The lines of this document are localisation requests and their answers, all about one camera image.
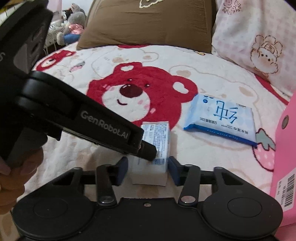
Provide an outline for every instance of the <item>finger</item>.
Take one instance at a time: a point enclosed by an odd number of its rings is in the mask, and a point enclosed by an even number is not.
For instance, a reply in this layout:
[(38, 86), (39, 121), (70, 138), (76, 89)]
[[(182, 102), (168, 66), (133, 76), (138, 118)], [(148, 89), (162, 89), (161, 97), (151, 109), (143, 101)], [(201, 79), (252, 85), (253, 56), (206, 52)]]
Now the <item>finger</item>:
[(10, 167), (5, 163), (5, 161), (0, 157), (0, 173), (3, 175), (9, 175)]
[(8, 205), (25, 192), (25, 186), (14, 190), (1, 190), (0, 192), (0, 206)]
[(22, 167), (13, 168), (9, 176), (0, 175), (2, 189), (13, 190), (21, 188), (36, 173), (37, 167), (40, 166), (42, 161), (43, 149), (40, 148), (26, 159)]
[(0, 206), (0, 215), (8, 213), (15, 206), (16, 203), (17, 201), (14, 201), (5, 206)]

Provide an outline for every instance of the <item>blue chinese character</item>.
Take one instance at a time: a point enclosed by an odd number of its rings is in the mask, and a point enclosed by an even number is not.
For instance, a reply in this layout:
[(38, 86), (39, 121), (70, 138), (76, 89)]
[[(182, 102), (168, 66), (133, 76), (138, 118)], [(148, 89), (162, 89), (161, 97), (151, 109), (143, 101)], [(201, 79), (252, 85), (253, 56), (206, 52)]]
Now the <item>blue chinese character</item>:
[(228, 119), (231, 119), (231, 118), (234, 118), (230, 123), (232, 124), (236, 119), (237, 117), (235, 116), (235, 114), (237, 113), (236, 111), (230, 111), (231, 113), (233, 113), (232, 116), (230, 116)]
[(220, 114), (219, 115), (214, 114), (214, 116), (219, 116), (220, 117), (220, 120), (222, 120), (222, 118), (228, 119), (227, 117), (224, 117), (223, 116), (223, 111), (226, 111), (225, 116), (227, 116), (227, 113), (228, 113), (228, 110), (227, 109), (224, 109), (224, 104), (225, 103), (223, 101), (221, 101), (221, 100), (217, 100), (217, 102), (216, 102), (217, 105), (218, 105), (219, 102), (222, 103), (222, 107), (218, 106), (217, 107), (217, 110), (216, 110), (216, 113), (218, 114), (218, 112), (220, 112)]

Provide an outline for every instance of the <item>pillow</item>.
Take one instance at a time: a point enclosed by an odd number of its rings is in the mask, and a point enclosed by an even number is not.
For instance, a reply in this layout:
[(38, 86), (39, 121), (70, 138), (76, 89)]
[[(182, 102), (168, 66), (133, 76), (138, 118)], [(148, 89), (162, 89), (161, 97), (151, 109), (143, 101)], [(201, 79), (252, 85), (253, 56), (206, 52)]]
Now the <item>pillow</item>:
[(105, 45), (172, 45), (210, 53), (209, 0), (107, 0), (82, 34), (77, 49)]
[(296, 90), (296, 11), (284, 0), (216, 0), (212, 53)]

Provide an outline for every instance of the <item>plush toy foot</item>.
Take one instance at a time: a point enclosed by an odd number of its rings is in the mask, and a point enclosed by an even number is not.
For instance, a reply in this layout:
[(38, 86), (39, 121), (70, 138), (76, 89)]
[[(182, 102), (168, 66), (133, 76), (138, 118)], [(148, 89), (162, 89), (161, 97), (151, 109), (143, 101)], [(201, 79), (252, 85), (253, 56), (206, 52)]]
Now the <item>plush toy foot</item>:
[(58, 33), (57, 34), (57, 44), (64, 46), (65, 45), (65, 40), (64, 40), (64, 33)]

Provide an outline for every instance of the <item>white sticker label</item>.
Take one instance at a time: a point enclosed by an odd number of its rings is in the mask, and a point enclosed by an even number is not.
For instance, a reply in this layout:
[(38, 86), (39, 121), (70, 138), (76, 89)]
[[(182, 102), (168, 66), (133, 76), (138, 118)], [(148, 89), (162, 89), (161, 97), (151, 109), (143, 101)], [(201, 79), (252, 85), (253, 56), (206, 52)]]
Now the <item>white sticker label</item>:
[(295, 175), (296, 168), (279, 180), (277, 184), (275, 199), (279, 202), (284, 212), (294, 207)]

